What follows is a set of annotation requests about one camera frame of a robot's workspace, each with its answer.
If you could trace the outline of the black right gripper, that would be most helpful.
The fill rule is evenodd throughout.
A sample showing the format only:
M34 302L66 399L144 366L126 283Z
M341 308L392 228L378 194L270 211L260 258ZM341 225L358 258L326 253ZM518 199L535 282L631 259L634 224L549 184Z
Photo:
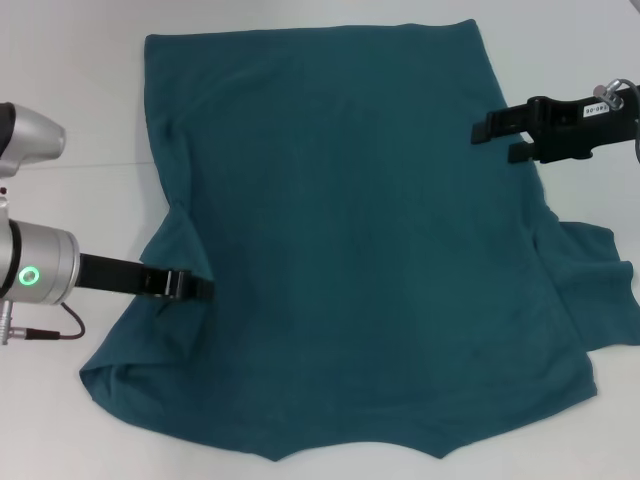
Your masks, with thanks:
M616 97L621 103L618 109L594 96L574 101L533 97L525 104L488 112L472 126L471 144L529 133L533 142L509 146L509 163L586 160L598 147L637 137L638 97L630 89L619 91Z

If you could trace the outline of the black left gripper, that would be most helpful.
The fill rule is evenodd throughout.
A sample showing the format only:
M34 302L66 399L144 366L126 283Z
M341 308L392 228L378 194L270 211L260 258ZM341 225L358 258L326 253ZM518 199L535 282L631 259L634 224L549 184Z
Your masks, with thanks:
M212 300L215 285L188 270L150 269L142 264L80 254L79 288L131 295L150 295L176 301Z

